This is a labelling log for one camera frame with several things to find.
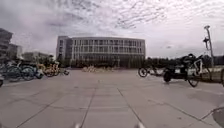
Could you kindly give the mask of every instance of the cloudy sky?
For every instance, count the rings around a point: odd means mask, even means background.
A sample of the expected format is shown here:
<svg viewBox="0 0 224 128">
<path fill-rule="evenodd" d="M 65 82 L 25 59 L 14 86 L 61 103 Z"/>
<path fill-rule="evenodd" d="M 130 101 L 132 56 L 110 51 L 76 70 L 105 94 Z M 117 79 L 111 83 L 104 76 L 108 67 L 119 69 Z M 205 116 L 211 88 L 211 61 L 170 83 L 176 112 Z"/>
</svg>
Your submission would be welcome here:
<svg viewBox="0 0 224 128">
<path fill-rule="evenodd" d="M 58 35 L 143 38 L 147 56 L 203 54 L 210 25 L 224 54 L 224 0 L 0 0 L 0 27 L 24 51 L 55 54 Z"/>
</svg>

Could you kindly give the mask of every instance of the building facade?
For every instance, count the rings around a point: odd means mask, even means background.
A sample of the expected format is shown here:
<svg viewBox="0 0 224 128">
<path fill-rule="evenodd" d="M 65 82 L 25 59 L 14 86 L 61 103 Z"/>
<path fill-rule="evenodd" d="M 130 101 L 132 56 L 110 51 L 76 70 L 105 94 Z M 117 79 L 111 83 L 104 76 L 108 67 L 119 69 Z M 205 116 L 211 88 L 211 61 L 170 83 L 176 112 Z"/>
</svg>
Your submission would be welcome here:
<svg viewBox="0 0 224 128">
<path fill-rule="evenodd" d="M 49 58 L 50 54 L 41 52 L 25 52 L 22 56 L 24 60 L 36 62 L 39 59 Z"/>
<path fill-rule="evenodd" d="M 0 59 L 8 55 L 8 47 L 12 33 L 0 28 Z"/>
<path fill-rule="evenodd" d="M 132 38 L 59 36 L 56 48 L 56 57 L 62 60 L 113 61 L 116 66 L 143 60 L 145 53 L 145 40 Z"/>
<path fill-rule="evenodd" d="M 22 47 L 15 44 L 8 45 L 8 57 L 10 59 L 22 58 Z"/>
</svg>

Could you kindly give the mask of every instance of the motorcycle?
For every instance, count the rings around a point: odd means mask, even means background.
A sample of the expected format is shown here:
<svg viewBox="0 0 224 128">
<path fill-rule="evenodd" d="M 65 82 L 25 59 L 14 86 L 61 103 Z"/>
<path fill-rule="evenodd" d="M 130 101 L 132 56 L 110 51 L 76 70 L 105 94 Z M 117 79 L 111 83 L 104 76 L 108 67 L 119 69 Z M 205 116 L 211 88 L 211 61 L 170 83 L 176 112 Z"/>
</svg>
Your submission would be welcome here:
<svg viewBox="0 0 224 128">
<path fill-rule="evenodd" d="M 165 82 L 170 82 L 171 79 L 184 79 L 188 81 L 192 87 L 198 85 L 198 70 L 199 68 L 195 67 L 196 57 L 193 54 L 184 56 L 181 58 L 181 65 L 178 66 L 169 66 L 163 71 L 163 80 Z"/>
</svg>

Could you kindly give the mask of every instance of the white building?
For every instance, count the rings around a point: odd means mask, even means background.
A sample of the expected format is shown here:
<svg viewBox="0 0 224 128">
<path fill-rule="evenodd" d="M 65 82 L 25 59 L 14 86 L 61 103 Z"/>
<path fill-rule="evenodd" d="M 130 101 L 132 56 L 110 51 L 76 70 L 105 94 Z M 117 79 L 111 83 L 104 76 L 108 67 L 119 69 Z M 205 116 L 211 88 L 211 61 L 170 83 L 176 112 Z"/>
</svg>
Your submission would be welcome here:
<svg viewBox="0 0 224 128">
<path fill-rule="evenodd" d="M 59 36 L 56 57 L 70 61 L 145 59 L 145 40 Z"/>
</svg>

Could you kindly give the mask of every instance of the street lamp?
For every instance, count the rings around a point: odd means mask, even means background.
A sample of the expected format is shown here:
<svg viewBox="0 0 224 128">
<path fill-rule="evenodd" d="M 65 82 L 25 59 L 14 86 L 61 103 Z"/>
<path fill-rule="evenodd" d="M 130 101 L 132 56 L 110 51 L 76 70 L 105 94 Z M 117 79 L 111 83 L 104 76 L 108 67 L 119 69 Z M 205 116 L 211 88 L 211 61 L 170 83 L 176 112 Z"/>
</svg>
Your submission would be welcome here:
<svg viewBox="0 0 224 128">
<path fill-rule="evenodd" d="M 207 25 L 207 26 L 204 27 L 204 29 L 205 29 L 205 30 L 207 31 L 207 33 L 208 33 L 208 38 L 205 38 L 205 39 L 203 40 L 203 42 L 206 43 L 206 48 L 207 48 L 208 50 L 210 50 L 210 52 L 211 52 L 212 72 L 214 72 L 214 54 L 213 54 L 213 49 L 212 49 L 212 42 L 211 42 L 211 36 L 210 36 L 209 28 L 210 28 L 209 25 Z"/>
</svg>

